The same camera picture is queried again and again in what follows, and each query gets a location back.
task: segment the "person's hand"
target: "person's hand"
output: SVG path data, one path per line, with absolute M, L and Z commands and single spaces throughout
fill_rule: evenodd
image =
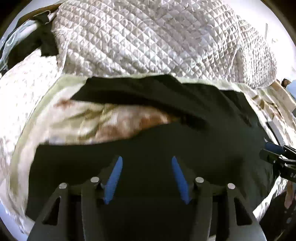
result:
M 285 199 L 285 208 L 286 209 L 289 209 L 293 200 L 296 200 L 295 190 L 293 188 L 293 183 L 291 181 L 288 181 L 287 194 L 286 194 L 286 199 Z

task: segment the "metal screw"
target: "metal screw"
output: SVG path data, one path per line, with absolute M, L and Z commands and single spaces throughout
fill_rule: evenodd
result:
M 204 180 L 202 177 L 197 177 L 197 178 L 195 179 L 195 181 L 196 181 L 197 183 L 203 183 L 205 180 Z
M 67 187 L 67 183 L 61 183 L 60 185 L 59 185 L 59 188 L 60 189 L 65 189 Z
M 98 177 L 92 177 L 91 182 L 92 183 L 97 183 L 100 179 Z
M 233 183 L 228 183 L 227 187 L 229 189 L 235 189 L 235 185 Z

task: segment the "light blue shirt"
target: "light blue shirt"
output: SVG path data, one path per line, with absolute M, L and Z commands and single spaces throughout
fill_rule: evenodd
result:
M 290 93 L 293 99 L 296 101 L 296 80 L 292 81 L 291 84 L 287 85 L 286 91 Z

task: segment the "quilted white blanket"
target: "quilted white blanket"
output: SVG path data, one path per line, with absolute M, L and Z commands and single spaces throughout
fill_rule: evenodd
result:
M 53 30 L 69 74 L 170 73 L 251 88 L 275 80 L 266 41 L 221 0 L 68 0 Z

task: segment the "bed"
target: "bed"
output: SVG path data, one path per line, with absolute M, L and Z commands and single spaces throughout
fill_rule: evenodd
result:
M 176 25 L 180 32 L 172 28 Z M 5 103 L 0 106 L 0 199 L 27 234 L 34 224 L 25 215 L 28 177 L 40 143 L 106 142 L 174 119 L 153 108 L 69 101 L 91 76 L 170 74 L 181 83 L 242 92 L 269 138 L 277 143 L 266 125 L 273 121 L 285 143 L 295 146 L 292 111 L 296 104 L 274 82 L 276 60 L 270 48 L 254 28 L 220 0 L 153 4 L 70 0 L 56 11 L 52 32 L 59 55 L 44 57 L 37 49 L 0 79 L 0 103 Z M 85 113 L 89 109 L 95 116 L 87 122 Z M 115 121 L 118 116 L 122 120 L 131 118 L 133 125 L 121 127 Z M 148 120 L 144 126 L 139 125 L 143 116 Z M 98 125 L 120 131 L 80 138 L 77 121 L 85 124 L 85 133 Z M 276 180 L 270 194 L 254 210 L 258 220 L 286 183 L 280 177 Z

